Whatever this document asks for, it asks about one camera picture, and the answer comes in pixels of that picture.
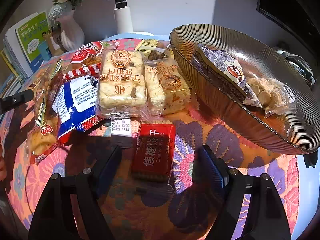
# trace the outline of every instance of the red logo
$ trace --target red logo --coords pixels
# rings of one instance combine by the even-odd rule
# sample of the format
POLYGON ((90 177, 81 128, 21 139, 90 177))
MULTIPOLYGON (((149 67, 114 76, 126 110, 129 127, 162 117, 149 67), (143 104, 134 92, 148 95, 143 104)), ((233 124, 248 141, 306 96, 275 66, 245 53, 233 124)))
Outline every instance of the red logo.
POLYGON ((243 81, 244 75, 242 73, 242 70, 239 67, 229 65, 227 67, 227 69, 231 75, 233 75, 234 77, 236 77, 239 80, 239 83, 241 83, 243 81))
POLYGON ((118 95, 121 95, 124 93, 124 86, 116 86, 115 87, 115 92, 118 94, 118 95))
POLYGON ((52 127, 49 124, 47 124, 45 127, 42 127, 41 134, 46 135, 47 133, 51 133, 52 131, 52 127))

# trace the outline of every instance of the amber fruit bowl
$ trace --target amber fruit bowl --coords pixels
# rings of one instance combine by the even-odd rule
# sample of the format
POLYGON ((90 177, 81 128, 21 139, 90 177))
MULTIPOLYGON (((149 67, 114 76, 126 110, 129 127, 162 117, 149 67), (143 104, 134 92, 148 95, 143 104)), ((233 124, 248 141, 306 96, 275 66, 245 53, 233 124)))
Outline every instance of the amber fruit bowl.
POLYGON ((320 145, 320 111, 311 90, 300 74, 273 49, 237 31, 209 24, 175 28, 170 42, 180 68, 197 96, 232 129, 253 143, 282 154, 306 154, 320 145), (275 78, 288 85, 297 101, 297 112, 281 119, 291 127, 289 136, 279 131, 272 119, 261 119, 240 101, 234 100, 219 83, 209 81, 191 64, 195 44, 223 49, 246 69, 260 77, 275 78))

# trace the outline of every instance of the colorful tablecloth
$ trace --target colorful tablecloth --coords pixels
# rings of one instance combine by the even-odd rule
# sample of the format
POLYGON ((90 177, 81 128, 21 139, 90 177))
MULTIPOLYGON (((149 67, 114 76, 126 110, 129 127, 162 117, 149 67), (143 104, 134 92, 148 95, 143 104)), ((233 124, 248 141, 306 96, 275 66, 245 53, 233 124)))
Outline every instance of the colorful tablecloth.
MULTIPOLYGON (((103 137, 106 127, 100 126, 90 135, 75 131, 69 145, 56 149, 38 166, 28 168, 25 144, 27 133, 34 124, 33 109, 33 102, 29 102, 6 113, 0 127, 8 170, 6 192, 27 229, 44 186, 53 173, 61 176, 77 174, 83 168, 93 166, 110 147, 110 138, 103 137)), ((174 194, 137 194, 137 185, 130 177, 134 149, 122 151, 113 184, 98 201, 116 239, 204 239, 219 207, 210 189, 203 184, 201 167, 195 158, 197 148, 203 144, 208 144, 217 157, 243 174, 270 174, 293 231, 299 205, 296 157, 273 153, 251 143, 209 113, 210 110, 200 104, 199 110, 189 107, 168 116, 176 125, 174 194)), ((136 138, 139 121, 133 119, 131 125, 132 136, 136 138)), ((241 235, 249 201, 250 196, 246 195, 234 239, 241 235)), ((73 208, 79 234, 87 238, 79 209, 76 205, 73 208)))

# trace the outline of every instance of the bowl rim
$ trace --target bowl rim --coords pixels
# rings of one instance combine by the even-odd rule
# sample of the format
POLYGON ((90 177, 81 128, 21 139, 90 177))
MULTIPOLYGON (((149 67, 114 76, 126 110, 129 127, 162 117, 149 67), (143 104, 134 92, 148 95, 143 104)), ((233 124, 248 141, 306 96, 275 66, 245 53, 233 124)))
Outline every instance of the bowl rim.
MULTIPOLYGON (((197 70, 197 68, 196 68, 190 61, 188 61, 188 60, 178 51, 178 49, 175 47, 175 45, 172 43, 172 35, 173 35, 173 32, 174 32, 175 30, 177 30, 177 29, 179 29, 179 28, 181 28, 181 27, 184 27, 184 26, 191 26, 191 25, 210 25, 210 26, 219 26, 219 27, 222 27, 222 28, 228 29, 228 30, 233 30, 233 29, 226 28, 226 27, 223 27, 223 26, 220 26, 220 25, 212 25, 212 24, 186 24, 186 25, 181 25, 181 26, 179 26, 179 27, 174 28, 174 29, 172 30, 172 32, 170 33, 170 36, 169 36, 170 44, 171 44, 171 46, 177 51, 177 53, 179 54, 179 56, 180 56, 181 58, 183 58, 186 62, 188 62, 188 63, 197 71, 198 74, 200 74, 201 76, 203 76, 207 81, 210 82, 210 84, 212 84, 212 82, 211 82, 206 76, 204 76, 201 72, 199 72, 199 71, 197 70)), ((241 34, 244 34, 244 35, 247 35, 247 34, 245 34, 245 33, 242 33, 242 32, 236 31, 236 30, 233 30, 233 31, 238 32, 238 33, 241 33, 241 34)), ((301 146, 299 146, 299 145, 297 145, 297 144, 295 144, 295 143, 290 142, 290 141, 288 140, 288 138, 283 137, 283 136, 282 136, 281 134, 279 134, 276 130, 274 130, 274 129, 271 128, 268 124, 266 124, 265 122, 263 122, 260 118, 258 118, 258 117, 256 117, 255 115, 253 115, 243 104, 241 104, 240 102, 237 102, 237 101, 233 100, 230 95, 228 95, 226 92, 224 92, 224 91, 221 90, 220 88, 216 87, 214 84, 212 84, 212 85, 213 85, 215 88, 217 88, 220 92, 222 92, 224 95, 226 95, 231 101, 233 101, 233 102, 236 103, 238 106, 240 106, 242 109, 244 109, 248 115, 250 115, 252 118, 256 119, 259 123, 263 124, 263 125, 264 125, 266 128, 268 128, 272 133, 274 133, 275 135, 279 136, 280 139, 282 139, 283 141, 287 142, 287 143, 290 144, 291 146, 293 146, 293 147, 295 147, 295 148, 298 148, 298 149, 304 151, 305 153, 314 152, 314 151, 316 151, 316 150, 320 147, 320 145, 318 145, 318 147, 315 148, 315 149, 313 149, 313 150, 307 150, 307 149, 305 149, 305 148, 303 148, 303 147, 301 147, 301 146)))

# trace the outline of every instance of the white vase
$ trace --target white vase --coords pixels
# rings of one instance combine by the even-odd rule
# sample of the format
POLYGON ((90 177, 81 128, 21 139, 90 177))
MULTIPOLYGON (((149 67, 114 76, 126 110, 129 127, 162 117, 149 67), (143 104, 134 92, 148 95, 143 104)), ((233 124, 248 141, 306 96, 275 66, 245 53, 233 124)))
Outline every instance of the white vase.
POLYGON ((84 43, 84 33, 73 18, 74 12, 71 10, 57 18, 61 25, 61 42, 67 51, 78 49, 84 43))

